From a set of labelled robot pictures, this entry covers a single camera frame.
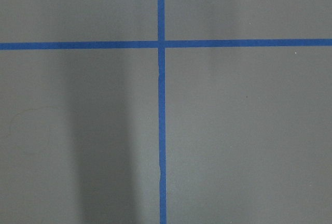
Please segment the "blue tape grid lines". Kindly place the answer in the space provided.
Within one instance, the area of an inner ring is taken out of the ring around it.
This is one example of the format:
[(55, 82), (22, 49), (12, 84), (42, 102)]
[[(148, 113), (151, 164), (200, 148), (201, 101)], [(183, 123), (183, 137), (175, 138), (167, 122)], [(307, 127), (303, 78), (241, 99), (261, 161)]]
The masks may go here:
[(1, 50), (141, 49), (158, 50), (159, 222), (167, 222), (167, 139), (165, 103), (165, 50), (167, 48), (318, 47), (331, 46), (330, 38), (167, 40), (165, 0), (157, 0), (157, 40), (70, 41), (1, 43)]

